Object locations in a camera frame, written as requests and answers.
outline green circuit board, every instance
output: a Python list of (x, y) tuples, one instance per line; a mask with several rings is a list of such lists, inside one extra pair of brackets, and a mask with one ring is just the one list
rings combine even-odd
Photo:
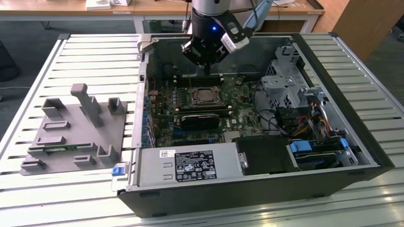
[(154, 104), (155, 138), (156, 147), (179, 146), (182, 142), (200, 141), (206, 143), (223, 143), (226, 132), (236, 131), (240, 136), (263, 135), (263, 127), (251, 103), (252, 83), (236, 84), (238, 76), (226, 76), (219, 90), (222, 104), (231, 105), (232, 114), (220, 118), (219, 127), (206, 131), (184, 131), (176, 126), (179, 116), (175, 110), (192, 103), (192, 89), (211, 89), (212, 87), (179, 88), (170, 81), (163, 81), (159, 86), (159, 95)]

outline white box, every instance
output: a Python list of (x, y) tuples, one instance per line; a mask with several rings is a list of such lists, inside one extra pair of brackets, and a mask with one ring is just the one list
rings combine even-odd
[(128, 6), (131, 0), (111, 0), (111, 4), (116, 6)]
[(86, 10), (98, 10), (98, 9), (111, 9), (110, 0), (87, 0), (86, 1)]

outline slotted metal table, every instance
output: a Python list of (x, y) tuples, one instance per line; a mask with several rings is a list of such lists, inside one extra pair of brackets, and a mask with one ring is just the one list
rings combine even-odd
[[(404, 109), (339, 37), (303, 35), (396, 169), (327, 198), (142, 219), (111, 190), (111, 170), (22, 176), (46, 98), (66, 104), (74, 83), (99, 102), (128, 104), (122, 161), (131, 158), (139, 81), (138, 35), (71, 35), (59, 39), (0, 142), (2, 226), (394, 226), (404, 224)], [(311, 74), (315, 85), (319, 84)]]

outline power supply label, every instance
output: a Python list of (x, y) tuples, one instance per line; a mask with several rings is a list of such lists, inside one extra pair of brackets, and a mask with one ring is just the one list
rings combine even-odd
[(176, 181), (216, 179), (214, 152), (211, 150), (176, 153)]

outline blue latch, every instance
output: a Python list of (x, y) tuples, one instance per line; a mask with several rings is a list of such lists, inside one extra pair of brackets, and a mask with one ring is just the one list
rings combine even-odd
[(124, 166), (116, 166), (112, 168), (112, 176), (124, 176), (126, 175), (126, 167)]
[(311, 151), (311, 145), (310, 142), (307, 140), (299, 140), (292, 142), (292, 144), (290, 145), (292, 152), (300, 152), (300, 151)]
[(350, 144), (348, 144), (348, 141), (347, 141), (347, 139), (344, 139), (344, 138), (342, 138), (342, 145), (343, 145), (343, 147), (347, 149), (348, 147), (350, 147)]

